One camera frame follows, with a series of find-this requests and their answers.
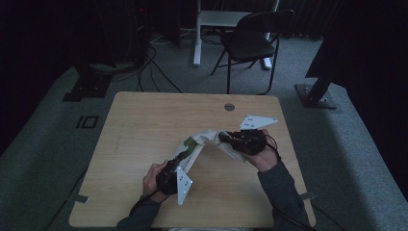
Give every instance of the hand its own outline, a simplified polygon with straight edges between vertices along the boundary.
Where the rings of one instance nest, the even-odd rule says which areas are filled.
[[[167,160],[165,160],[161,165],[153,164],[147,175],[143,177],[143,196],[147,196],[152,194],[154,191],[157,190],[157,183],[156,183],[156,176],[159,174],[163,168],[167,165]],[[156,202],[163,202],[168,198],[168,195],[163,194],[162,192],[158,191],[154,193],[150,199]]]
[[[262,131],[264,132],[265,135],[269,135],[267,129],[263,129]],[[267,137],[267,141],[271,146],[275,146],[275,143],[273,143],[270,137]],[[268,171],[269,169],[276,166],[276,164],[278,164],[277,153],[275,153],[275,151],[268,145],[265,146],[265,149],[262,152],[256,154],[255,156],[250,156],[244,153],[243,156],[250,164],[255,166],[260,172]]]

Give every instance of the chair leg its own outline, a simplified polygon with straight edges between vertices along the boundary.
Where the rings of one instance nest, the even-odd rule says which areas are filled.
[[[231,58],[228,56],[227,94],[229,94],[231,83]]]
[[[277,58],[277,53],[275,53],[275,55],[273,56],[272,71],[270,73],[268,89],[266,91],[262,92],[262,93],[259,93],[259,95],[267,94],[270,91],[270,89],[272,88],[273,75],[275,73],[275,66],[276,66],[276,58]]]
[[[222,53],[221,53],[221,55],[219,56],[219,59],[218,59],[218,61],[217,61],[217,64],[216,64],[216,66],[214,66],[214,69],[213,69],[213,71],[211,72],[210,75],[214,75],[214,73],[216,72],[216,69],[218,68],[219,62],[221,62],[222,57],[224,57],[225,52],[226,52],[226,49],[224,49],[224,50],[222,51]]]
[[[252,64],[249,66],[249,67],[247,67],[248,69],[250,68],[250,67],[252,67],[253,65],[255,65],[255,63],[257,63],[258,61],[256,60],[256,61],[254,61],[254,62],[252,62]]]

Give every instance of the tripod base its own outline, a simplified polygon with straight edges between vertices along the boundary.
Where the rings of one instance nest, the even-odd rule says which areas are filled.
[[[333,102],[328,91],[324,94],[321,100],[319,101],[310,100],[308,94],[312,86],[313,85],[301,85],[301,84],[294,85],[304,108],[320,108],[330,110],[338,109],[337,104]]]
[[[72,88],[72,91],[65,94],[63,102],[79,102],[83,97],[103,98],[105,97],[112,78],[112,75],[96,74],[95,83],[83,87],[83,80],[80,77]]]

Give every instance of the desk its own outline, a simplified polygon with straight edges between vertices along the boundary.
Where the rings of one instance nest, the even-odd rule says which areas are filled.
[[[235,110],[228,112],[224,105]],[[69,218],[74,227],[112,227],[128,216],[141,194],[142,177],[152,163],[173,155],[185,138],[211,128],[239,131],[248,115],[276,116],[266,129],[276,139],[299,193],[306,187],[279,101],[273,96],[119,92],[115,96]],[[163,203],[154,227],[271,227],[271,206],[256,168],[205,145],[191,170],[184,205],[177,196]],[[316,219],[305,200],[309,220]]]
[[[276,12],[279,0],[273,2],[273,10]],[[201,25],[204,26],[225,26],[235,27],[241,18],[249,13],[242,12],[220,12],[220,11],[201,11],[201,0],[197,0],[197,27],[194,47],[193,65],[199,66],[201,63]],[[270,59],[263,59],[264,67],[271,69]]]

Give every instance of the black cable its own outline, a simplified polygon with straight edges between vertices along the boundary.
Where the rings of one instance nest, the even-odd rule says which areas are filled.
[[[346,231],[346,229],[344,227],[342,227],[338,222],[336,222],[333,218],[331,218],[328,214],[326,214],[320,207],[318,207],[315,203],[313,203],[312,201],[310,201],[310,203],[312,204],[313,208],[315,208],[316,210],[318,210],[321,214],[325,215],[328,219],[330,219],[333,223],[335,223],[341,230]]]
[[[154,87],[156,88],[156,90],[157,90],[158,92],[160,92],[159,87],[157,87],[156,82],[155,82],[155,81],[154,81],[154,79],[153,79],[153,70],[152,70],[152,66],[150,65],[149,67],[150,67],[150,79],[151,79],[151,81],[152,81],[152,83],[153,83]]]
[[[128,80],[128,79],[132,78],[133,76],[134,76],[134,74],[129,75],[128,77],[125,77],[125,78],[123,78],[123,79],[111,80],[111,83],[118,83],[118,82],[122,82],[122,81],[125,81],[125,80]]]
[[[139,67],[141,66],[140,61],[134,61],[132,64],[125,66],[120,69],[112,69],[112,70],[103,70],[98,69],[96,67],[91,67],[95,73],[97,74],[106,74],[106,75],[116,75],[116,74],[126,74],[138,71]]]
[[[275,147],[274,147],[273,149],[275,149],[276,152],[277,152],[277,151],[278,151],[278,143],[276,142],[276,140],[275,140],[272,136],[270,136],[270,135],[265,135],[265,136],[267,136],[267,137],[269,137],[269,138],[272,139],[273,143],[275,144]]]
[[[270,204],[272,205],[275,212],[277,212],[280,216],[282,216],[282,218],[289,221],[290,223],[304,230],[317,231],[315,228],[289,217],[286,213],[284,213],[282,210],[278,209],[274,204],[272,204],[272,202],[270,202]]]
[[[138,73],[138,85],[136,86],[136,91],[138,91],[138,87],[140,86],[141,92],[144,92],[143,86],[141,85],[141,75],[143,74],[144,69],[145,69],[148,65],[150,65],[150,63],[151,63],[151,62],[148,61],[148,62],[145,63],[144,66],[140,69],[140,71],[139,71],[139,73]]]
[[[74,186],[72,187],[71,191],[69,192],[69,196],[68,198],[70,198],[72,196],[72,193],[74,192],[75,188],[78,186],[79,182],[81,181],[81,179],[85,176],[85,173],[87,173],[88,167],[85,168],[85,170],[81,173],[81,175],[78,177],[78,179],[76,180]],[[51,226],[51,224],[54,222],[54,220],[57,218],[57,216],[60,214],[61,210],[64,208],[66,202],[68,201],[68,199],[66,199],[64,201],[64,203],[60,206],[60,208],[57,210],[57,212],[54,214],[54,216],[50,219],[50,221],[48,221],[48,223],[44,226],[44,228],[41,229],[41,231],[46,231],[48,230],[48,228]]]
[[[135,212],[135,210],[136,210],[137,208],[139,208],[140,206],[142,206],[142,203],[143,203],[144,201],[147,201],[148,199],[150,199],[150,198],[151,198],[154,194],[156,194],[158,191],[159,191],[159,190],[156,190],[156,191],[152,192],[151,194],[149,194],[149,195],[143,197],[142,199],[138,200],[138,202],[136,202],[136,204],[135,204],[134,206],[132,206],[132,209],[131,209],[130,212],[129,212],[129,217]]]
[[[149,59],[150,63],[153,63],[153,64],[159,69],[159,71],[162,73],[162,75],[168,80],[168,82],[169,82],[172,86],[174,86],[180,93],[183,93],[179,88],[177,88],[177,86],[176,86],[173,82],[171,82],[171,80],[165,75],[165,73],[162,71],[162,69],[153,61],[154,57],[156,57],[157,51],[156,51],[156,49],[155,49],[153,46],[151,46],[150,44],[149,44],[149,47],[153,50],[154,56],[153,56],[153,58],[150,58],[148,55],[146,55],[147,59]]]

